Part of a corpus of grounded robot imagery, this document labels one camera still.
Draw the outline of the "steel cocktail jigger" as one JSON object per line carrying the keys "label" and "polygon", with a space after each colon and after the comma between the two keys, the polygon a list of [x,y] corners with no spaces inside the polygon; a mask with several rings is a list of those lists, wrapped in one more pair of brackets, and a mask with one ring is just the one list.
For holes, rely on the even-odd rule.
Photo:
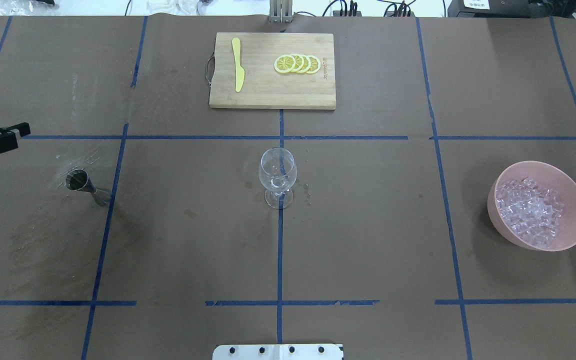
{"label": "steel cocktail jigger", "polygon": [[96,187],[85,170],[74,169],[69,171],[66,174],[65,185],[71,191],[89,193],[94,202],[100,207],[105,207],[111,202],[111,192],[108,189]]}

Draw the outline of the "clear wine glass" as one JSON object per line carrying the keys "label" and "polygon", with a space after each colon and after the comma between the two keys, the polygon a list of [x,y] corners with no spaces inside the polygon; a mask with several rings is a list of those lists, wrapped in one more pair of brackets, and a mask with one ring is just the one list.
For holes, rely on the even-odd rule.
{"label": "clear wine glass", "polygon": [[294,199],[291,189],[297,177],[297,164],[291,151],[277,146],[263,153],[258,178],[265,188],[263,197],[269,207],[283,210],[290,206]]}

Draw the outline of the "clear ice cubes pile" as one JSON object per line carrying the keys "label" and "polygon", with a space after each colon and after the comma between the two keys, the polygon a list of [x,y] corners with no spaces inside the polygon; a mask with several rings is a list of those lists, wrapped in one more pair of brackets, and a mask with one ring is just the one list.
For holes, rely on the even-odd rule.
{"label": "clear ice cubes pile", "polygon": [[532,177],[513,178],[496,190],[496,206],[510,230],[531,246],[551,246],[560,233],[565,209],[559,192]]}

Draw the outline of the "yellow plastic knife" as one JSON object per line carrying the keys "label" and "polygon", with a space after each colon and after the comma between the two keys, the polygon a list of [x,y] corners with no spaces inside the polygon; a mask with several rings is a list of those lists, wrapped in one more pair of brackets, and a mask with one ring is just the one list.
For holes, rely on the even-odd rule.
{"label": "yellow plastic knife", "polygon": [[235,71],[235,92],[242,91],[245,82],[245,69],[242,66],[242,41],[239,38],[231,39]]}

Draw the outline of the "bamboo cutting board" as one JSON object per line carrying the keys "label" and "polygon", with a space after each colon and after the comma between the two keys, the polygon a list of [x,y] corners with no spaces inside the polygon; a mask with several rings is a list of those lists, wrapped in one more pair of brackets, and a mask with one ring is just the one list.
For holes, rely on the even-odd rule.
{"label": "bamboo cutting board", "polygon": [[[232,39],[241,41],[245,81],[235,91]],[[314,74],[278,73],[276,58],[316,56]],[[337,107],[334,35],[331,33],[218,32],[209,105],[213,109],[334,110]]]}

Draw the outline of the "back lemon slice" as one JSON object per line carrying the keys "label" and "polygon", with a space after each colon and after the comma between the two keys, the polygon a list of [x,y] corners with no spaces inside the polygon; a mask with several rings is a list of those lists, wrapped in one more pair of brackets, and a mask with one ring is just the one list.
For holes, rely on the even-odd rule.
{"label": "back lemon slice", "polygon": [[305,71],[305,73],[307,75],[314,75],[316,74],[321,66],[322,66],[322,61],[315,55],[307,55],[307,60],[308,60],[308,68]]}

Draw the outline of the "pink bowl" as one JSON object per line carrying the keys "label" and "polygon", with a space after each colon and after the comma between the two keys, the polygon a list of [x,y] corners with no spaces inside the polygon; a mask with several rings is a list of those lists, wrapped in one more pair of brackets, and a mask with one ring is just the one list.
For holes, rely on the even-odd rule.
{"label": "pink bowl", "polygon": [[[512,179],[531,177],[544,187],[558,191],[565,204],[560,220],[560,233],[547,248],[538,248],[521,240],[501,218],[495,196],[498,186]],[[510,243],[534,251],[558,252],[576,245],[576,183],[560,169],[539,161],[521,161],[508,166],[493,183],[487,196],[487,213],[494,228]]]}

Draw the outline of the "aluminium frame post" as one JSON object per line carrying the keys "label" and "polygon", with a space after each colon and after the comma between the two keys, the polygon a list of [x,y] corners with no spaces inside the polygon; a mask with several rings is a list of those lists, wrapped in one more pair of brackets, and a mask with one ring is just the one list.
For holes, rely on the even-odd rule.
{"label": "aluminium frame post", "polygon": [[292,0],[270,0],[269,22],[274,24],[292,23],[294,19]]}

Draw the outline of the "metal base plate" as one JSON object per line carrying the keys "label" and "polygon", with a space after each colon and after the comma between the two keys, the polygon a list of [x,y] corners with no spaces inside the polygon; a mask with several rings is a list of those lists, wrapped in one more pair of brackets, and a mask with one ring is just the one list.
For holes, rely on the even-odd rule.
{"label": "metal base plate", "polygon": [[334,343],[224,344],[213,360],[343,360],[343,346]]}

